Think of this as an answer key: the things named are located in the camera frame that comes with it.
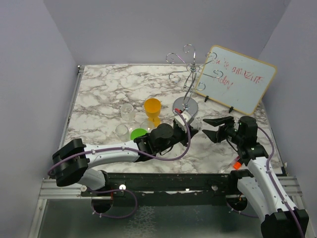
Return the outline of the green plastic wine glass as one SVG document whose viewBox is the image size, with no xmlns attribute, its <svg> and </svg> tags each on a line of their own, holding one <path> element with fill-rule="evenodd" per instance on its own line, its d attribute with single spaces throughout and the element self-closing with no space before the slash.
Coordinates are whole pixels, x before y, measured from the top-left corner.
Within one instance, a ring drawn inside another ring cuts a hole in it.
<svg viewBox="0 0 317 238">
<path fill-rule="evenodd" d="M 140 136 L 143 136 L 143 135 L 145 135 L 145 134 L 147 134 L 148 132 L 145 130 L 145 129 L 143 129 L 143 128 L 136 128 L 136 129 L 134 129 L 132 132 L 131 132 L 131 134 L 130 134 L 130 139 L 131 140 L 134 140 L 135 138 L 137 138 L 137 137 L 140 137 Z"/>
</svg>

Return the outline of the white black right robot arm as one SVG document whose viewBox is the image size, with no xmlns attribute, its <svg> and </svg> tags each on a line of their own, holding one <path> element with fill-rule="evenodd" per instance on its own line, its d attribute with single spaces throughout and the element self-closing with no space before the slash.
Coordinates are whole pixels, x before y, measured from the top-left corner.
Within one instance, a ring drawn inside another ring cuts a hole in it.
<svg viewBox="0 0 317 238">
<path fill-rule="evenodd" d="M 205 123 L 218 127 L 217 131 L 203 130 L 213 142 L 226 140 L 237 147 L 238 161 L 227 182 L 231 193 L 242 193 L 261 221 L 264 238 L 303 238 L 309 216 L 299 209 L 287 195 L 271 166 L 271 156 L 257 141 L 259 127 L 255 118 L 243 116 L 235 127 L 232 116 L 204 119 Z"/>
</svg>

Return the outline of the orange plastic wine glass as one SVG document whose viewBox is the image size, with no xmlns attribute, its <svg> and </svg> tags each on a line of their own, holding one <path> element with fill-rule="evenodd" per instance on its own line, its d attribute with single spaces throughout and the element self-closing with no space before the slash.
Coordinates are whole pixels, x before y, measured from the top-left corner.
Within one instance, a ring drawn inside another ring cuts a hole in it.
<svg viewBox="0 0 317 238">
<path fill-rule="evenodd" d="M 160 124 L 161 102 L 156 98 L 149 98 L 144 102 L 144 109 L 148 121 L 151 121 L 157 127 Z"/>
</svg>

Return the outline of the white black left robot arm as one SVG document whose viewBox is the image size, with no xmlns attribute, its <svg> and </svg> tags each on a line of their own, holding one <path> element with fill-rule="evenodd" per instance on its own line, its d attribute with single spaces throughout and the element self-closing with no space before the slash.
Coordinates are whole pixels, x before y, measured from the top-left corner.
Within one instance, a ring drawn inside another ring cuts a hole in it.
<svg viewBox="0 0 317 238">
<path fill-rule="evenodd" d="M 102 196 L 108 193 L 109 183 L 104 172 L 95 171 L 96 166 L 162 160 L 162 152 L 177 143 L 189 148 L 197 133 L 191 125 L 185 131 L 175 122 L 163 123 L 150 133 L 116 145 L 90 145 L 80 138 L 73 139 L 53 154 L 48 174 L 59 187 L 78 183 Z"/>
</svg>

